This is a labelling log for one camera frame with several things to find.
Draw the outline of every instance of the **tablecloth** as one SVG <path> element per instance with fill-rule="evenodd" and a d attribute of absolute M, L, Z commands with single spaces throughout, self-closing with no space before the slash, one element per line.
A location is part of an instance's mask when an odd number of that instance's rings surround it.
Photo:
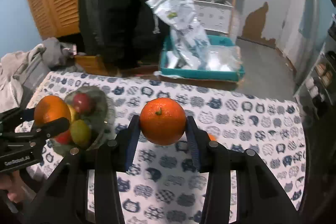
<path fill-rule="evenodd" d="M 199 128 L 214 135 L 226 148 L 240 152 L 247 148 L 255 150 L 298 209 L 305 179 L 305 137 L 294 102 L 139 78 L 51 72 L 28 108 L 46 95 L 64 98 L 83 85 L 98 86 L 113 99 L 114 106 L 109 107 L 107 117 L 108 121 L 114 121 L 115 114 L 114 124 L 109 124 L 112 135 L 126 128 L 148 101 L 157 97 L 174 99 L 186 115 L 194 117 Z M 16 131 L 28 131 L 31 125 L 32 122 L 25 122 Z M 43 161 L 33 166 L 33 170 L 48 177 L 61 160 L 47 141 Z M 158 146 L 141 134 L 132 167 L 127 173 L 117 173 L 117 177 L 126 223 L 199 222 L 208 174 L 196 172 L 185 135 L 174 145 Z M 88 185 L 91 212 L 95 209 L 93 182 L 92 170 Z M 236 220 L 237 202 L 236 172 L 232 171 L 230 222 Z"/>

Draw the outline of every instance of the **hand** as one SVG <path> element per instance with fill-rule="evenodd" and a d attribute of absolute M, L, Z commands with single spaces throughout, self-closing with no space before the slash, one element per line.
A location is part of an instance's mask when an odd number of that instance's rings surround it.
<path fill-rule="evenodd" d="M 0 175 L 0 189 L 8 191 L 7 196 L 10 201 L 19 203 L 25 199 L 23 187 L 25 187 L 25 183 L 18 170 L 10 175 Z"/>

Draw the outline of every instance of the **teal plastic bin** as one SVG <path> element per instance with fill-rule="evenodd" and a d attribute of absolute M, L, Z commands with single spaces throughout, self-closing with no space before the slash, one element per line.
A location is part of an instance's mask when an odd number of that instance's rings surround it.
<path fill-rule="evenodd" d="M 217 35 L 208 35 L 211 45 L 234 46 L 230 38 L 219 37 Z M 241 66 L 237 72 L 231 71 L 209 71 L 209 70 L 190 70 L 190 69 L 168 69 L 167 64 L 167 51 L 172 50 L 170 36 L 165 38 L 163 49 L 161 52 L 160 70 L 162 75 L 179 75 L 183 78 L 189 79 L 208 79 L 208 80 L 225 80 L 238 82 L 245 75 L 244 67 Z"/>

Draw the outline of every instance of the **orange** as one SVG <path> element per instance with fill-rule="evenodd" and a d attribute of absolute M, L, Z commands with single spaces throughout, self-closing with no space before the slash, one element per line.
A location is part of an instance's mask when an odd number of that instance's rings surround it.
<path fill-rule="evenodd" d="M 208 135 L 209 135 L 209 138 L 210 138 L 211 141 L 215 141 L 216 140 L 216 137 L 214 135 L 211 135 L 209 133 L 208 133 Z"/>
<path fill-rule="evenodd" d="M 170 145 L 177 142 L 185 130 L 185 112 L 170 98 L 149 101 L 141 110 L 140 128 L 152 143 Z"/>
<path fill-rule="evenodd" d="M 68 105 L 60 97 L 48 95 L 42 98 L 34 111 L 34 120 L 37 126 L 65 117 L 71 123 L 71 114 Z"/>

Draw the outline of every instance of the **blue gripper pad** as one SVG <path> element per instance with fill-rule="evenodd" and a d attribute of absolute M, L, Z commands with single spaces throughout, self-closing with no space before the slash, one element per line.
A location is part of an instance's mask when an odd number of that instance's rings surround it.
<path fill-rule="evenodd" d="M 188 146 L 191 151 L 193 164 L 200 173 L 207 173 L 211 170 L 212 158 L 207 148 L 210 142 L 206 131 L 200 130 L 192 116 L 188 116 L 185 125 Z"/>
<path fill-rule="evenodd" d="M 133 163 L 135 151 L 137 149 L 138 140 L 140 136 L 140 119 L 139 115 L 134 115 L 128 128 L 119 131 L 115 140 L 119 145 L 120 158 L 114 159 L 118 162 L 119 172 L 128 171 Z"/>

